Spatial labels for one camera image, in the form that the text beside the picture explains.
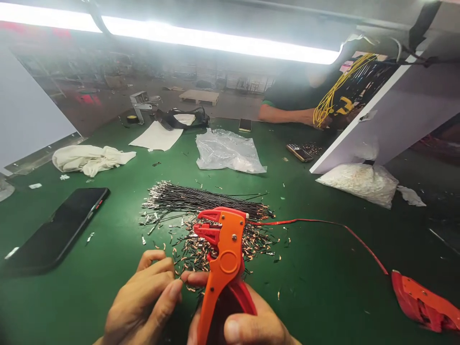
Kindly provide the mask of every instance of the ceiling light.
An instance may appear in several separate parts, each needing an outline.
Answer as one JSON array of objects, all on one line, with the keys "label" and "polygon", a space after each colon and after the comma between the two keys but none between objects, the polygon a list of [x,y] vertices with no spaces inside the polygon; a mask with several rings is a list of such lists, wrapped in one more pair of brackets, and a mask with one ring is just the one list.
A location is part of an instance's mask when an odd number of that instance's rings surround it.
[{"label": "ceiling light", "polygon": [[[143,22],[102,16],[113,35],[135,37],[155,42],[196,46],[265,58],[276,58],[316,64],[332,64],[340,51],[298,46],[260,38],[220,34],[186,29],[157,22]],[[92,17],[86,13],[41,7],[0,3],[0,21],[61,29],[100,33]]]}]

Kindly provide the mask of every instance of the red wire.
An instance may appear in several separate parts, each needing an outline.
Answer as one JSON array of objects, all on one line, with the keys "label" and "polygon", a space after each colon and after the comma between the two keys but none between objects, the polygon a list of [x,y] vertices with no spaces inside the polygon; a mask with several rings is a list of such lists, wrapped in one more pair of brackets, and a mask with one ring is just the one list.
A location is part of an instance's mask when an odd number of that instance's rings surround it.
[{"label": "red wire", "polygon": [[384,274],[388,275],[388,271],[386,270],[386,268],[383,266],[383,264],[380,262],[380,260],[378,259],[378,257],[374,254],[373,251],[371,251],[371,249],[364,243],[364,241],[362,239],[360,239],[358,237],[358,235],[356,235],[349,227],[347,227],[346,225],[343,225],[343,224],[340,224],[340,223],[335,223],[335,222],[331,222],[331,221],[327,221],[327,220],[319,220],[319,219],[301,219],[301,218],[297,218],[297,219],[292,219],[292,220],[284,220],[284,221],[278,221],[278,222],[272,222],[272,223],[256,223],[256,222],[249,222],[249,224],[252,224],[252,225],[281,225],[281,224],[290,224],[290,223],[295,223],[296,221],[311,221],[311,222],[319,222],[319,223],[328,223],[328,224],[334,224],[334,225],[340,225],[340,226],[343,226],[345,229],[347,229],[363,246],[364,248],[366,248],[368,250],[368,252],[372,255],[372,257],[374,258],[375,261],[377,261],[377,263],[379,264],[380,268],[382,269],[382,271],[384,272]]}]

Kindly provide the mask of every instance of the red wire stripper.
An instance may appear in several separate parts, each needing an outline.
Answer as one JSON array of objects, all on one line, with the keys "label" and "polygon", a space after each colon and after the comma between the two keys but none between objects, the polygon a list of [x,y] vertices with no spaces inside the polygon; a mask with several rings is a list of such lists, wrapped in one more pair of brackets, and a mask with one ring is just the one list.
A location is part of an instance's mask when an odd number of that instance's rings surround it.
[{"label": "red wire stripper", "polygon": [[399,305],[408,318],[433,332],[460,331],[460,310],[448,300],[398,271],[393,270],[391,280]]},{"label": "red wire stripper", "polygon": [[242,236],[246,218],[244,212],[216,207],[201,211],[198,219],[208,219],[221,225],[197,223],[193,226],[195,234],[206,239],[217,253],[208,253],[210,274],[198,324],[198,345],[206,345],[215,312],[216,303],[224,289],[240,304],[244,313],[257,315],[253,300],[246,285],[241,280],[244,272],[242,255]]}]

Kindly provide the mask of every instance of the smartphone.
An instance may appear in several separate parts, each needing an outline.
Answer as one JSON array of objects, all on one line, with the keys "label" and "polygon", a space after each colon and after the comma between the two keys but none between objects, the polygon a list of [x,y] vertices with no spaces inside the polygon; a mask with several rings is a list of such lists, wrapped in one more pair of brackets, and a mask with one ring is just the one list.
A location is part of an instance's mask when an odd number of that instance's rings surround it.
[{"label": "smartphone", "polygon": [[313,157],[307,151],[296,144],[287,144],[286,148],[302,162],[310,162],[313,160]]},{"label": "smartphone", "polygon": [[83,233],[101,204],[108,188],[75,190],[2,267],[7,276],[43,274],[58,266]]},{"label": "smartphone", "polygon": [[252,130],[252,121],[240,119],[240,131],[250,132]]}]

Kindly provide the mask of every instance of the hand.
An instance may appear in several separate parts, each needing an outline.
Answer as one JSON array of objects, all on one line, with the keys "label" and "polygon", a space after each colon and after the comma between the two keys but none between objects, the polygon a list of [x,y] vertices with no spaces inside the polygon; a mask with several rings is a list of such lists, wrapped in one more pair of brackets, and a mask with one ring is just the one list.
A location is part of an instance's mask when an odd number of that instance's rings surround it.
[{"label": "hand", "polygon": [[[181,279],[193,286],[205,286],[208,272],[184,272]],[[233,314],[224,324],[224,336],[227,344],[264,344],[264,345],[300,345],[294,339],[270,308],[267,302],[247,285],[253,299],[257,316]],[[187,345],[197,345],[197,330],[201,307],[196,311],[190,324]]]},{"label": "hand", "polygon": [[174,279],[173,260],[164,251],[144,252],[136,273],[115,297],[97,344],[156,344],[182,300],[181,289],[182,281]]}]

